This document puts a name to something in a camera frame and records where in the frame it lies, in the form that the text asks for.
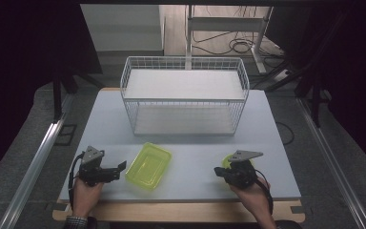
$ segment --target wall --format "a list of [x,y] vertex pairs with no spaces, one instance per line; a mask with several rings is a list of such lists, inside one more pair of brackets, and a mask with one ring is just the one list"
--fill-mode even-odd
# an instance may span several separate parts
[[159,6],[82,4],[81,8],[98,52],[163,50]]

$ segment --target sleeve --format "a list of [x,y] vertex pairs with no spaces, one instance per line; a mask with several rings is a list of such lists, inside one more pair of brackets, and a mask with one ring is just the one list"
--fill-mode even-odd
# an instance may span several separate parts
[[86,229],[88,219],[68,216],[63,229]]

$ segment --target metal rail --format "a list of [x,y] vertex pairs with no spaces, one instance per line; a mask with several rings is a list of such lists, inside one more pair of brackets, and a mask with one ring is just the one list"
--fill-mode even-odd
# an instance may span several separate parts
[[37,150],[37,153],[34,156],[34,159],[29,166],[28,171],[17,188],[17,191],[14,194],[9,207],[7,208],[5,215],[1,219],[0,228],[11,229],[15,226],[17,220],[19,219],[26,201],[29,198],[31,190],[34,187],[38,176],[40,175],[44,163],[46,162],[52,145],[54,144],[54,141],[61,130],[62,125],[64,124],[65,118],[67,117],[67,114],[71,108],[72,101],[73,95],[67,94],[62,104],[63,113],[56,123],[52,123],[50,125],[40,147]]
[[356,221],[358,228],[366,229],[366,213],[364,207],[358,199],[356,192],[354,191],[348,179],[341,170],[340,165],[338,164],[336,157],[332,152],[332,149],[329,146],[329,143],[327,142],[324,134],[322,133],[320,128],[317,128],[315,126],[310,116],[310,109],[305,100],[298,98],[296,101],[304,114],[308,126],[310,127],[312,134],[319,146],[320,152],[325,158],[326,163],[332,172],[332,175],[335,179],[335,182],[337,183],[341,194],[343,195],[347,205],[349,206],[349,209],[353,215],[353,218]]

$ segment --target black stand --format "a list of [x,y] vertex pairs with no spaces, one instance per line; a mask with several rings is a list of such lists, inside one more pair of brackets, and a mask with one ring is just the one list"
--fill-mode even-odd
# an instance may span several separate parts
[[[287,77],[275,83],[274,85],[271,85],[264,89],[265,92],[272,92],[302,76],[300,82],[295,88],[295,95],[297,97],[305,97],[308,91],[310,89],[313,89],[311,117],[317,127],[320,126],[318,120],[318,112],[319,103],[322,101],[322,99],[320,98],[321,76],[318,73],[318,66],[323,54],[327,51],[338,29],[342,25],[343,21],[346,19],[349,10],[350,7],[345,7],[344,9],[338,11],[335,17],[334,24],[332,24],[332,26],[326,32],[323,41],[320,43],[318,49],[315,52],[315,55],[313,56],[309,64],[307,64],[302,69],[289,74]],[[285,70],[287,67],[288,64],[282,65],[281,71]]]
[[53,86],[53,96],[54,96],[54,119],[53,123],[57,123],[62,114],[62,106],[61,106],[61,83],[64,86],[65,90],[68,94],[76,94],[78,91],[78,85],[76,84],[73,76],[77,75],[86,81],[92,83],[92,85],[96,86],[99,89],[105,87],[104,84],[100,83],[90,75],[86,73],[82,73],[75,68],[68,67],[65,70],[61,70],[58,68],[52,77],[52,86]]

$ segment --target white shelf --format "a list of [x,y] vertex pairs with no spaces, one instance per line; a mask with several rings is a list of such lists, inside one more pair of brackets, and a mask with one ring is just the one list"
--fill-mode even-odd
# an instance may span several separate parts
[[136,135],[233,135],[234,124],[225,106],[157,106],[138,108]]
[[132,69],[125,99],[245,100],[237,71]]

